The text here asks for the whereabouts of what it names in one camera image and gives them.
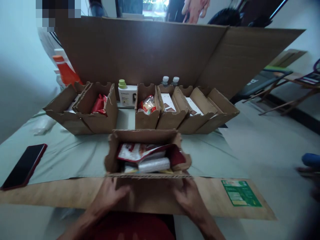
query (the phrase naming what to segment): water bottle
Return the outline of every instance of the water bottle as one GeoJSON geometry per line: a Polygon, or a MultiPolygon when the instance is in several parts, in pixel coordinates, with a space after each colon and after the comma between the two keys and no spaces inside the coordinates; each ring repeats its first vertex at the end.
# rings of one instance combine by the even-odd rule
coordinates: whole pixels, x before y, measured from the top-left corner
{"type": "Polygon", "coordinates": [[[169,81],[169,77],[168,77],[168,76],[164,76],[163,79],[162,79],[161,84],[162,84],[164,87],[167,87],[167,86],[168,86],[168,81],[169,81]]]}
{"type": "Polygon", "coordinates": [[[174,77],[171,84],[172,84],[174,87],[176,87],[176,86],[178,86],[178,82],[179,82],[179,78],[178,78],[178,77],[174,77]]]}

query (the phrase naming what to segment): orange bottle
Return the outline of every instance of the orange bottle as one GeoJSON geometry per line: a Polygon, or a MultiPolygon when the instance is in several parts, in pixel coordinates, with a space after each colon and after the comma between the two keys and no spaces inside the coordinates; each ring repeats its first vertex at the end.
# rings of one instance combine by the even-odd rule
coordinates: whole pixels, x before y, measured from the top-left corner
{"type": "Polygon", "coordinates": [[[75,82],[83,85],[79,76],[74,71],[72,71],[72,69],[64,61],[62,56],[55,55],[52,58],[57,63],[57,67],[59,68],[61,74],[61,80],[66,86],[68,86],[69,84],[72,84],[74,86],[75,82]]]}

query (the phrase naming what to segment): red shirt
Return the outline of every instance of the red shirt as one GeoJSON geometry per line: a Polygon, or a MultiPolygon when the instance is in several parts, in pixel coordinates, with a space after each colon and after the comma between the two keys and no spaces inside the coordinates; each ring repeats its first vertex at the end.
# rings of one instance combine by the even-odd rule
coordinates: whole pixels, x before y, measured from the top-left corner
{"type": "Polygon", "coordinates": [[[174,240],[167,225],[153,214],[109,213],[85,239],[174,240]]]}

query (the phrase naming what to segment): floor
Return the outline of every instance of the floor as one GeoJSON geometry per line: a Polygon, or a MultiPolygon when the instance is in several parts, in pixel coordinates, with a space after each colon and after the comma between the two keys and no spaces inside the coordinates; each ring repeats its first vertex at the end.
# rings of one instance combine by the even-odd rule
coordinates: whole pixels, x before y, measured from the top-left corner
{"type": "MultiPolygon", "coordinates": [[[[301,166],[304,153],[320,154],[320,136],[275,111],[259,116],[261,109],[250,102],[236,106],[241,113],[221,132],[278,221],[216,218],[216,222],[227,240],[298,239],[302,224],[318,205],[309,194],[313,184],[294,167],[301,166]]],[[[0,205],[0,239],[56,239],[81,212],[62,219],[65,209],[0,205]]],[[[175,216],[175,222],[177,239],[202,239],[187,217],[175,216]]]]}

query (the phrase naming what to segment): person's hand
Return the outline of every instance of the person's hand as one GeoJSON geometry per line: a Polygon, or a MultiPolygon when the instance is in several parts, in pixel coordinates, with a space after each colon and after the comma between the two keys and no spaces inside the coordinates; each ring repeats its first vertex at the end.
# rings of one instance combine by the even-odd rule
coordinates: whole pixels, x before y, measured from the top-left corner
{"type": "Polygon", "coordinates": [[[178,188],[173,183],[171,184],[171,189],[177,202],[195,223],[211,219],[211,215],[204,205],[194,180],[192,178],[184,178],[182,180],[182,188],[178,188]]]}
{"type": "Polygon", "coordinates": [[[102,216],[109,212],[131,190],[129,185],[116,190],[116,178],[106,177],[101,184],[97,196],[91,203],[87,212],[94,216],[102,216]]]}

